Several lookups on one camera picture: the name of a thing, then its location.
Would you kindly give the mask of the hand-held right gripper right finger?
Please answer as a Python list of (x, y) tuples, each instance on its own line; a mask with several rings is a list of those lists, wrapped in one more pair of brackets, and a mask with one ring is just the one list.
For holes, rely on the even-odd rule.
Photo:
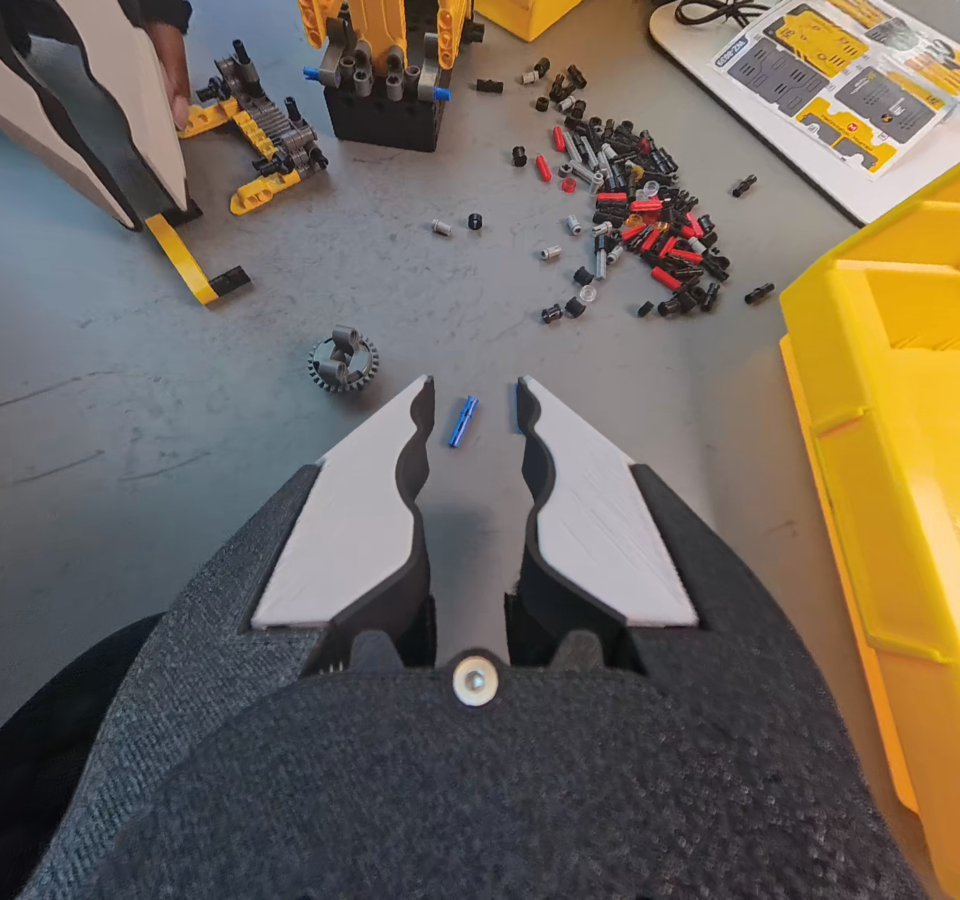
[(603, 625), (695, 628), (699, 617), (635, 476), (636, 462), (532, 376), (519, 382), (530, 491), (522, 582), (544, 626), (560, 587)]

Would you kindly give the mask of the pile of small lego pieces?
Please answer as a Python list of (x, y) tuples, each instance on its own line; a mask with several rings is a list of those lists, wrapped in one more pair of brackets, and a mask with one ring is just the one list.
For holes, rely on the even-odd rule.
[(674, 157), (628, 119), (587, 117), (587, 79), (579, 66), (552, 71), (542, 57), (519, 82), (549, 85), (535, 99), (534, 110), (560, 117), (550, 132), (560, 162), (552, 166), (545, 155), (531, 157), (516, 145), (510, 164), (516, 170), (532, 165), (541, 183), (565, 195), (588, 194), (593, 208), (588, 224), (575, 214), (563, 223), (570, 237), (589, 236), (592, 242), (590, 265), (572, 275), (573, 296), (586, 304), (584, 313), (596, 300), (598, 285), (625, 255), (638, 258), (668, 294), (660, 302), (644, 302), (637, 318), (712, 313), (729, 281), (730, 260), (717, 247), (713, 219), (700, 213), (698, 197), (679, 185)]

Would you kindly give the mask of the grey lego gear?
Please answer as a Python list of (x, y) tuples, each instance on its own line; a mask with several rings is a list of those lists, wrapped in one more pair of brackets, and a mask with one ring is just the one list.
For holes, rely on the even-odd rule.
[(364, 390), (379, 369), (376, 345), (355, 328), (337, 325), (312, 348), (307, 370), (312, 382), (331, 393)]

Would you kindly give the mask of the large yellow black lego model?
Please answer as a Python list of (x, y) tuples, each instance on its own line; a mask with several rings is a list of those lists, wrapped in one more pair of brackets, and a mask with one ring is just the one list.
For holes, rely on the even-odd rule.
[(462, 47), (481, 43), (475, 0), (296, 0), (321, 52), (306, 79), (341, 141), (433, 152)]

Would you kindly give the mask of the empty yellow storage bin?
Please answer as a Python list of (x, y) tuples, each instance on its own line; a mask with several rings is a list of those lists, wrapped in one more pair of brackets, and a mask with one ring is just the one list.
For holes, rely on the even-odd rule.
[(958, 166), (817, 259), (779, 303), (894, 790), (958, 898)]

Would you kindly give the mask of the person's left hand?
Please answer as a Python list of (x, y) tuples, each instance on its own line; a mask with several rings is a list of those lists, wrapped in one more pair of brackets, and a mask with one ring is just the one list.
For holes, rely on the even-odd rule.
[(193, 15), (188, 0), (137, 0), (142, 27), (158, 58), (174, 127), (186, 127), (191, 88), (186, 34)]

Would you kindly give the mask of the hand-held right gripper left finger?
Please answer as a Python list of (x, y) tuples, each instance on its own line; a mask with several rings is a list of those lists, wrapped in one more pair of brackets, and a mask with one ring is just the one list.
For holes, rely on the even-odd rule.
[(434, 378), (403, 388), (318, 460), (250, 617), (256, 630), (406, 630), (430, 588), (417, 500), (429, 476)]

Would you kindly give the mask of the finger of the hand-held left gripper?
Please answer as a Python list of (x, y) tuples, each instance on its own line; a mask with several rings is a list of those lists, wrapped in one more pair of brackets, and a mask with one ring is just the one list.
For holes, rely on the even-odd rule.
[[(30, 59), (35, 38), (78, 53), (93, 97), (79, 107), (79, 120)], [(145, 161), (144, 77), (145, 34), (116, 1), (71, 15), (54, 0), (2, 0), (2, 129), (135, 232), (143, 219), (110, 164), (122, 144)]]
[(188, 0), (10, 0), (10, 138), (112, 217), (189, 212)]

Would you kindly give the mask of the yellow grey lego claw assembly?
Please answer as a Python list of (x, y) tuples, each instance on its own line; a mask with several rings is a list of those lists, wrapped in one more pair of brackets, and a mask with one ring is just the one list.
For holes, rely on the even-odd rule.
[(188, 140), (226, 126), (237, 128), (257, 155), (252, 161), (256, 177), (239, 186), (229, 202), (234, 216), (243, 217), (325, 172), (330, 162), (294, 97), (286, 97), (282, 107), (273, 102), (245, 43), (235, 39), (232, 46), (232, 53), (215, 64), (218, 75), (196, 91), (198, 104), (188, 108), (177, 136)]

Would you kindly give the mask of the book stand with white base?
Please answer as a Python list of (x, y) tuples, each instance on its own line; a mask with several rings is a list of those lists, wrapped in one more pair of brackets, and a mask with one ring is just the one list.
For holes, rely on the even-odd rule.
[[(885, 1), (958, 40), (958, 0)], [(740, 35), (736, 27), (683, 27), (674, 18), (674, 7), (663, 6), (654, 10), (649, 33), (657, 47), (715, 102), (852, 222), (866, 225), (875, 221), (958, 166), (958, 114), (954, 114), (944, 126), (922, 139), (901, 164), (892, 166), (877, 179), (858, 177), (854, 169), (843, 165), (830, 151), (819, 150), (798, 129), (763, 111), (758, 99), (751, 99), (716, 70), (714, 55)]]

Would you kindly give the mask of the yellow lego beam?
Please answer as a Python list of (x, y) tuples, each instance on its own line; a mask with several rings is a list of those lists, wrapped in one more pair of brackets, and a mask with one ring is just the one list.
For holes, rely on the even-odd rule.
[(203, 306), (217, 302), (219, 294), (176, 228), (160, 213), (146, 218), (145, 225), (194, 298)]

